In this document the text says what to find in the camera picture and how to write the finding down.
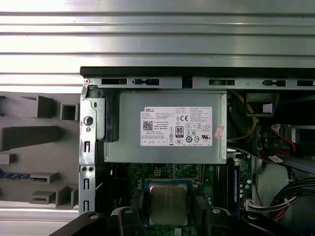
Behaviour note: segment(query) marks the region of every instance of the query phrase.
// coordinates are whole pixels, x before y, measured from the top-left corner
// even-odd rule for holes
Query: power connector
[[[249,206],[249,203],[252,201],[252,199],[247,198],[244,199],[244,210],[245,211],[252,211],[252,208]]]

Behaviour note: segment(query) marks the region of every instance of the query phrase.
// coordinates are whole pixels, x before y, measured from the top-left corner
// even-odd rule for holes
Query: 80 plus logo
[[[175,127],[175,137],[176,138],[183,138],[184,137],[184,127],[183,126],[176,126]]]

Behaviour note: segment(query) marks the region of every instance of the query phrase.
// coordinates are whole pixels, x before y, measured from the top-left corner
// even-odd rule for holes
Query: white label
[[[141,146],[212,146],[212,107],[145,107]]]
[[[277,156],[269,156],[270,160],[272,160],[275,163],[281,163],[283,162],[283,160],[281,160],[280,158],[278,158]]]
[[[175,228],[174,235],[175,235],[175,236],[182,236],[182,229],[180,229],[180,228]]]
[[[275,131],[277,134],[279,134],[280,128],[281,128],[281,125],[280,125],[280,124],[273,124],[273,125],[271,126],[271,129],[272,129],[273,131]]]

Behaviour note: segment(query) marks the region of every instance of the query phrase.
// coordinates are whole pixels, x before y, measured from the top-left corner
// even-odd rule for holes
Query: barcode
[[[153,130],[153,121],[143,121],[143,130]]]

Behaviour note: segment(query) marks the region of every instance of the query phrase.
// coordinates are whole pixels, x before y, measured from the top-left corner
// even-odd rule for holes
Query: screw
[[[251,220],[257,220],[258,219],[258,217],[253,215],[253,214],[249,214],[248,218],[251,219]]]
[[[91,216],[90,216],[90,219],[91,219],[91,220],[95,220],[95,219],[97,219],[97,218],[98,218],[98,215],[91,215]]]
[[[213,209],[212,212],[214,214],[220,214],[221,213],[220,209]]]

